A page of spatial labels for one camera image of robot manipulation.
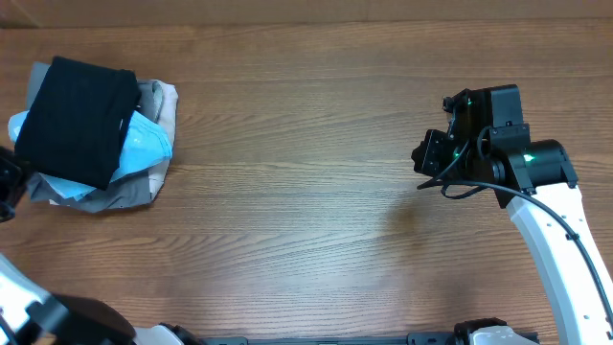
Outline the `black t-shirt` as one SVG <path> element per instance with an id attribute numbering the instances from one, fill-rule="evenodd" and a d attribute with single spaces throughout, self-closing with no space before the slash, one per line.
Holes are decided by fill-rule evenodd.
<path id="1" fill-rule="evenodd" d="M 14 151 L 40 173 L 104 190 L 140 97 L 130 70 L 54 57 Z"/>

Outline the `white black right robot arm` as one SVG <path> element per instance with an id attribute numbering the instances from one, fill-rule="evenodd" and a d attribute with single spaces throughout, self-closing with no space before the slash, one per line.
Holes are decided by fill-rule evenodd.
<path id="1" fill-rule="evenodd" d="M 563 344 L 612 341 L 612 279 L 587 223 L 579 178 L 557 140 L 534 141 L 517 85 L 443 99 L 448 129 L 427 130 L 411 158 L 422 189 L 495 193 L 534 259 Z"/>

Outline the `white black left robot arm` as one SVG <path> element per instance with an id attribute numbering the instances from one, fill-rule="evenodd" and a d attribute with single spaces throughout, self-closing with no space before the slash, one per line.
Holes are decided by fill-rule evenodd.
<path id="1" fill-rule="evenodd" d="M 179 326 L 135 328 L 104 302 L 52 293 L 1 258 L 1 342 L 35 344 L 52 335 L 56 344 L 155 345 L 199 344 Z"/>

